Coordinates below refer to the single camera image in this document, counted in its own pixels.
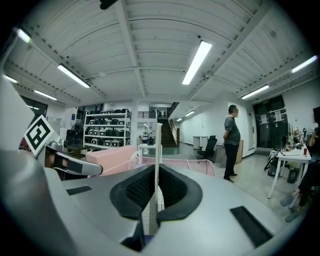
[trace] metal shelving unit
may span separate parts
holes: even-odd
[[[131,122],[131,113],[127,110],[125,113],[110,113],[110,114],[86,114],[84,118],[84,123],[87,122],[87,118],[98,118],[98,119],[118,119],[120,121],[124,121],[124,124],[85,124],[84,129],[86,130],[87,127],[101,127],[101,128],[112,128],[118,129],[122,128],[124,130],[124,136],[100,136],[100,135],[88,135],[83,133],[83,145],[84,146],[90,146],[93,148],[101,148],[101,149],[114,149],[114,146],[105,146],[105,145],[98,145],[98,144],[92,144],[92,143],[86,143],[85,137],[94,137],[94,138],[103,138],[103,139],[118,139],[118,140],[124,140],[123,145],[126,145],[126,139],[130,138],[126,136],[127,131],[131,131],[130,122]]]

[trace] white table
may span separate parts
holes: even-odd
[[[146,143],[141,143],[141,144],[139,144],[137,147],[138,147],[138,150],[141,150],[141,149],[156,149],[156,144],[148,145],[148,144],[146,144]]]
[[[302,149],[294,149],[290,152],[283,152],[284,154],[291,154],[291,155],[283,155],[281,152],[278,153],[277,157],[279,159],[278,161],[278,165],[276,167],[276,172],[275,172],[275,176],[274,176],[274,180],[273,180],[273,184],[270,190],[270,193],[268,195],[267,198],[271,198],[271,194],[275,189],[276,183],[277,183],[277,179],[278,179],[278,175],[280,172],[280,166],[281,166],[281,162],[283,162],[282,168],[281,168],[281,174],[283,172],[283,169],[285,167],[286,162],[295,162],[295,163],[300,163],[300,168],[299,168],[299,174],[298,174],[298,184],[300,184],[303,176],[306,174],[307,169],[308,169],[308,164],[309,161],[311,160],[311,156],[310,153],[308,151],[308,149],[306,150],[306,155],[304,155],[304,150],[307,148],[306,145],[304,145],[304,147],[302,147]]]
[[[208,144],[208,136],[193,136],[193,149],[198,150],[199,147],[206,149]]]

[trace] office chair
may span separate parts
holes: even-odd
[[[210,160],[209,157],[213,157],[214,156],[214,149],[215,149],[215,145],[217,143],[217,139],[216,136],[210,136],[208,139],[208,143],[206,145],[205,151],[202,151],[203,146],[200,146],[200,150],[197,151],[197,153],[201,156],[203,156],[203,158],[201,159],[206,159],[206,160]]]

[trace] black pants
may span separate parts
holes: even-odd
[[[233,174],[235,162],[237,159],[239,145],[232,145],[232,144],[224,144],[225,153],[226,153],[226,165],[225,165],[225,172],[224,178],[229,179],[230,174]]]
[[[299,185],[302,193],[299,205],[305,206],[312,186],[320,186],[320,164],[311,162]]]

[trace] staircase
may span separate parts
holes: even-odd
[[[168,120],[158,120],[158,123],[161,123],[161,144],[163,147],[177,147],[174,136]]]

